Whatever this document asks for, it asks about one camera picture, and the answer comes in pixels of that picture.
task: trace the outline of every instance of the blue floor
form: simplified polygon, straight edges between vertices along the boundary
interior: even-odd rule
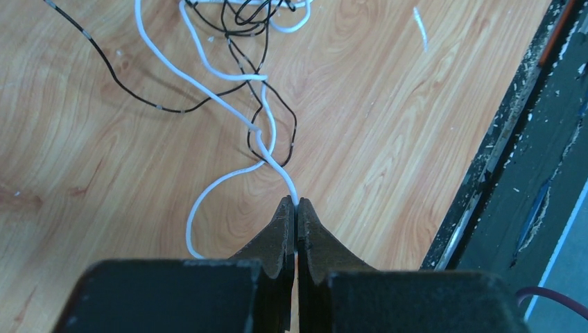
[[[541,287],[588,305],[588,182],[546,268]],[[526,316],[533,333],[588,332],[588,321],[545,298],[531,301]]]

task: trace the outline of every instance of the tangled cable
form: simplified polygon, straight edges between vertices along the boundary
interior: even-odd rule
[[[191,243],[191,228],[192,228],[193,218],[194,218],[194,215],[196,214],[196,211],[198,210],[199,205],[201,204],[204,197],[214,187],[216,187],[218,184],[222,183],[223,181],[225,181],[231,177],[254,171],[254,170],[258,169],[259,167],[261,167],[263,164],[269,163],[269,165],[282,176],[282,178],[284,179],[284,181],[288,185],[293,203],[295,206],[297,206],[299,198],[297,196],[296,188],[295,188],[290,176],[283,169],[283,167],[288,163],[288,161],[290,160],[290,158],[292,156],[293,147],[294,147],[294,139],[295,139],[296,130],[297,130],[297,117],[296,117],[296,114],[294,113],[294,111],[292,111],[290,109],[290,107],[286,104],[286,102],[278,94],[278,92],[271,85],[269,85],[269,83],[267,82],[268,77],[266,75],[260,74],[259,70],[263,66],[263,63],[266,59],[267,52],[268,52],[269,26],[272,26],[275,30],[283,32],[283,33],[292,33],[292,32],[297,31],[299,28],[301,28],[308,21],[308,19],[310,17],[310,14],[311,14],[310,3],[312,2],[312,0],[306,0],[304,3],[296,3],[296,4],[292,3],[291,0],[265,0],[265,1],[260,1],[260,0],[245,0],[245,1],[238,1],[238,0],[222,0],[222,1],[219,1],[219,0],[204,0],[204,1],[180,0],[180,2],[179,2],[180,13],[182,14],[182,18],[183,18],[185,24],[187,25],[187,27],[190,31],[190,34],[196,44],[196,50],[198,51],[198,53],[200,55],[200,58],[202,60],[203,65],[212,74],[214,74],[215,76],[222,78],[224,80],[230,80],[230,81],[244,80],[244,82],[237,85],[236,87],[229,89],[225,92],[217,93],[217,94],[211,92],[208,88],[206,88],[204,85],[202,85],[201,83],[196,81],[194,78],[192,78],[188,74],[184,73],[183,71],[180,71],[176,66],[174,66],[163,55],[163,53],[161,53],[161,51],[155,46],[155,44],[153,44],[151,39],[147,36],[147,33],[146,33],[144,26],[143,26],[143,22],[142,22],[142,18],[141,18],[141,0],[135,0],[135,21],[137,23],[137,28],[139,30],[139,34],[140,34],[141,38],[143,38],[143,40],[147,44],[147,46],[159,58],[159,60],[161,60],[173,73],[178,75],[180,78],[183,78],[184,80],[190,82],[194,87],[197,87],[200,91],[204,92],[208,96],[206,99],[202,100],[194,107],[189,108],[189,109],[185,109],[185,110],[166,108],[162,105],[153,103],[143,97],[140,97],[139,95],[135,94],[132,90],[127,88],[117,78],[116,73],[115,73],[112,65],[110,64],[110,61],[107,59],[106,55],[104,54],[104,52],[102,51],[100,46],[94,41],[92,36],[80,24],[78,24],[74,19],[72,19],[65,11],[63,11],[61,8],[57,7],[52,2],[52,0],[43,0],[43,1],[45,3],[47,3],[50,7],[52,7],[54,10],[56,10],[65,19],[67,19],[67,21],[69,21],[74,27],[76,27],[90,41],[92,46],[96,49],[96,51],[98,52],[98,54],[102,58],[103,62],[106,64],[106,67],[108,68],[108,71],[110,72],[110,75],[111,75],[112,79],[114,80],[114,82],[122,90],[127,92],[129,95],[131,95],[135,99],[137,99],[147,105],[150,105],[154,108],[157,108],[158,110],[163,110],[163,111],[173,112],[173,113],[181,113],[181,114],[194,111],[194,110],[198,109],[199,107],[201,107],[202,105],[204,105],[206,102],[208,102],[210,100],[215,100],[216,102],[221,104],[224,108],[229,110],[237,118],[239,118],[239,120],[241,120],[249,128],[249,131],[247,133],[248,148],[261,161],[254,164],[253,166],[250,166],[245,169],[233,171],[233,172],[219,178],[218,180],[216,180],[215,182],[210,184],[198,197],[198,199],[194,203],[192,210],[190,212],[190,215],[188,217],[187,228],[186,228],[186,243],[187,243],[187,247],[188,247],[188,250],[191,253],[191,255],[193,255],[194,257],[199,258],[199,259],[203,258],[202,255],[200,255],[198,252],[196,252],[193,249],[193,246]],[[221,3],[223,5],[222,12],[221,12],[221,19],[220,19],[221,27],[213,25],[208,19],[206,19],[202,15],[202,13],[197,8],[199,3]],[[240,6],[238,9],[235,9],[231,3],[239,4]],[[190,19],[186,13],[186,10],[185,10],[186,5],[188,5],[190,8],[192,8],[194,10],[194,12],[196,12],[196,14],[207,25],[209,25],[212,28],[214,28],[215,30],[223,33],[223,35],[227,39],[228,49],[229,49],[233,59],[235,59],[237,65],[239,66],[239,70],[240,70],[241,74],[226,74],[226,73],[223,73],[217,69],[214,69],[210,65],[210,63],[208,62],[207,57],[204,53],[202,44],[200,43],[200,39],[198,38],[198,34],[197,34],[195,28],[192,26]],[[243,18],[241,15],[243,13],[243,9],[246,6],[258,6],[258,7],[253,12],[253,14],[251,14],[249,17]],[[303,19],[294,26],[291,26],[291,27],[278,26],[272,19],[272,16],[275,15],[278,8],[289,8],[291,11],[295,11],[297,8],[301,8],[302,6],[304,6],[305,10],[306,10],[305,15],[304,15]],[[227,11],[227,8],[229,8],[230,11],[234,14],[235,24],[237,26],[242,26],[244,28],[240,28],[240,29],[234,30],[234,31],[231,31],[227,28],[227,25],[225,23],[225,13]],[[266,11],[265,11],[266,16],[263,17],[262,19],[257,19],[258,15],[260,15],[264,11],[264,8],[266,8]],[[263,48],[263,55],[262,55],[262,58],[261,58],[259,65],[254,66],[253,62],[249,59],[249,57],[247,57],[246,54],[244,54],[244,52],[242,52],[242,50],[235,43],[235,41],[233,40],[232,37],[258,36],[262,33],[265,33],[265,45]],[[251,69],[253,70],[252,74],[248,74],[245,72],[245,69],[243,68],[242,63],[239,60],[239,56],[241,56],[245,60],[245,62],[251,67]],[[255,92],[253,86],[251,85],[251,82],[250,82],[251,80],[259,80],[262,82],[261,97],[258,96],[257,93]],[[237,111],[231,105],[229,105],[223,99],[221,99],[221,96],[225,96],[227,94],[231,94],[232,92],[236,92],[237,90],[240,90],[245,85],[247,85],[250,88],[252,95],[255,97],[255,99],[259,103],[259,107],[257,108],[256,112],[254,113],[251,121],[248,121],[239,111]],[[274,120],[274,117],[273,117],[272,112],[270,110],[270,107],[267,103],[267,98],[266,98],[267,89],[269,89],[271,92],[273,92],[276,95],[276,97],[279,99],[279,101],[282,103],[282,105],[289,111],[289,113],[292,115],[292,117],[294,119],[294,128],[293,128],[293,132],[292,132],[288,157],[281,164],[278,164],[271,156],[273,149],[275,147],[276,130],[275,130],[275,120]],[[263,145],[263,141],[261,139],[261,130],[257,126],[255,126],[255,124],[254,124],[255,119],[257,118],[257,116],[261,112],[261,109],[264,109],[266,111],[266,114],[268,115],[268,120],[270,122],[271,138],[270,138],[269,148],[266,148]],[[256,139],[257,145],[261,151],[261,154],[256,152],[253,149],[253,147],[251,146],[251,143],[250,143],[251,132],[255,133],[255,139]]]

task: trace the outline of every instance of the tangled black wire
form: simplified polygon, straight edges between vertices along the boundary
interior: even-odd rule
[[[67,19],[67,21],[69,21],[69,23],[71,23],[73,26],[75,26],[89,40],[89,42],[96,49],[96,51],[98,52],[98,54],[100,55],[100,57],[102,58],[104,63],[106,64],[106,67],[108,68],[108,71],[110,72],[110,75],[111,75],[112,79],[114,80],[114,82],[122,90],[127,92],[129,95],[131,95],[135,99],[137,99],[147,105],[153,106],[154,108],[157,108],[158,110],[163,110],[163,111],[172,112],[172,113],[181,113],[181,114],[197,110],[198,108],[200,108],[201,106],[206,104],[206,102],[212,100],[210,97],[207,97],[207,98],[203,99],[201,102],[199,102],[198,104],[196,104],[195,106],[193,106],[192,108],[185,109],[185,110],[177,110],[177,109],[172,109],[172,108],[166,108],[162,105],[153,103],[151,101],[148,101],[147,99],[144,99],[143,97],[140,97],[139,95],[135,94],[131,89],[126,87],[119,80],[119,78],[116,76],[116,73],[114,72],[114,68],[110,64],[110,61],[108,60],[108,58],[106,57],[106,55],[104,54],[104,52],[102,51],[100,46],[94,41],[92,36],[78,22],[76,22],[74,19],[72,19],[71,16],[69,16],[61,8],[56,6],[51,0],[43,0],[43,2],[47,3],[50,7],[52,7],[54,10],[56,10],[60,15],[62,15],[65,19]],[[265,62],[266,56],[268,53],[268,41],[269,41],[269,30],[270,30],[269,25],[270,25],[271,17],[273,15],[275,15],[275,13],[277,12],[277,9],[283,3],[285,3],[291,11],[295,11],[295,9],[296,9],[295,6],[292,4],[291,0],[279,0],[277,5],[273,6],[273,8],[272,8],[271,0],[265,0],[259,4],[259,6],[254,10],[254,12],[249,17],[243,18],[241,16],[243,13],[243,10],[245,9],[245,7],[251,6],[250,3],[252,2],[252,0],[245,0],[237,9],[235,9],[233,7],[233,5],[228,0],[224,0],[223,7],[221,10],[221,14],[220,14],[221,26],[219,27],[219,26],[215,26],[214,24],[212,24],[208,19],[206,19],[204,17],[204,15],[202,15],[202,13],[198,10],[198,2],[197,1],[195,1],[194,3],[191,3],[190,1],[185,0],[185,2],[204,21],[204,23],[206,23],[208,26],[211,26],[214,30],[223,33],[224,37],[227,39],[227,45],[228,45],[228,49],[231,53],[231,56],[233,57],[233,59],[235,59],[237,65],[239,66],[239,70],[241,71],[242,74],[245,74],[245,69],[243,68],[243,65],[241,64],[241,61],[239,60],[239,57],[237,56],[235,51],[247,62],[247,64],[253,70],[254,74],[259,74],[259,70],[263,66],[263,63]],[[229,30],[227,28],[227,24],[225,22],[225,13],[227,12],[227,8],[229,8],[229,10],[234,14],[234,23],[237,26],[240,26],[243,28],[240,28],[238,30]],[[263,11],[266,12],[265,17],[263,17],[261,19],[257,19],[257,17],[260,16],[261,12],[263,12]],[[251,59],[249,57],[247,57],[247,55],[244,54],[244,52],[242,52],[242,50],[239,48],[239,46],[233,40],[233,37],[255,37],[255,36],[258,36],[262,33],[265,33],[265,44],[263,46],[263,55],[261,57],[259,65],[255,66],[255,65],[253,65],[253,62],[251,61]],[[294,149],[294,139],[296,137],[297,117],[296,117],[296,114],[294,113],[294,111],[292,111],[292,109],[290,109],[288,104],[286,104],[286,102],[279,95],[279,93],[276,91],[276,89],[274,89],[274,87],[272,87],[267,81],[262,81],[262,84],[264,84],[271,92],[273,92],[275,94],[275,96],[279,99],[279,101],[282,103],[282,105],[290,112],[290,114],[292,115],[292,118],[294,119],[294,129],[292,131],[292,137],[291,137],[288,157],[284,160],[284,162],[282,162],[280,164],[280,166],[284,167],[284,166],[286,166],[286,164],[288,164],[288,162],[290,161],[290,159],[292,157],[292,152]],[[261,99],[259,98],[258,94],[255,92],[255,89],[253,88],[253,86],[249,80],[246,80],[246,81],[240,83],[239,85],[237,85],[236,87],[233,87],[232,89],[229,89],[224,92],[219,92],[216,95],[217,96],[225,96],[225,95],[228,95],[228,94],[231,94],[233,92],[240,90],[242,87],[245,87],[246,85],[249,87],[251,94],[253,95],[253,97],[255,97],[255,99],[257,100],[257,103],[259,104],[259,107],[257,108],[256,112],[253,114],[253,117],[251,118],[251,123],[254,123],[255,119],[257,118],[259,113],[263,110],[263,104],[262,104]],[[263,158],[263,156],[261,156],[258,152],[256,152],[253,149],[253,147],[251,147],[250,137],[251,137],[251,130],[249,130],[247,133],[247,147],[250,149],[250,151],[253,153],[253,155],[255,155],[260,160],[267,162]]]

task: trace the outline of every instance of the wooden surface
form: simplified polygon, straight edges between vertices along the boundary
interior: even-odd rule
[[[144,46],[131,1],[57,4],[134,91],[174,108],[203,98]],[[547,5],[315,0],[302,30],[272,32],[264,69],[300,120],[286,170],[359,257],[382,269],[419,267]],[[208,42],[214,34],[191,16],[213,66],[237,73],[225,41]],[[176,1],[144,1],[144,19],[180,68],[215,91],[233,86],[205,73]],[[0,331],[45,332],[89,264],[188,257],[192,202],[254,160],[245,126],[217,104],[166,114],[122,92],[88,41],[42,1],[5,3],[0,26]],[[261,40],[243,43],[259,57]],[[252,114],[249,92],[227,100]],[[291,118],[270,104],[281,160]],[[268,166],[221,185],[197,215],[197,250],[231,255],[286,194]]]

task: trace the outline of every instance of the wood grain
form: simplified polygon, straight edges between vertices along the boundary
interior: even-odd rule
[[[144,46],[130,1],[57,4],[134,91],[174,108],[203,99]],[[301,31],[272,33],[264,68],[300,120],[286,169],[359,257],[382,269],[418,268],[547,5],[315,0]],[[214,6],[209,17],[218,17]],[[177,1],[145,0],[144,19],[180,68],[214,91],[233,86],[202,68]],[[213,66],[237,73],[225,41],[196,25]],[[0,27],[0,331],[46,332],[89,264],[188,257],[192,202],[255,161],[245,126],[215,103],[181,115],[130,98],[87,40],[41,1],[5,3]],[[261,55],[260,39],[242,43]],[[252,115],[249,92],[227,101]],[[270,104],[281,160],[291,118],[275,98]],[[231,255],[286,194],[267,166],[221,185],[195,220],[197,250]]]

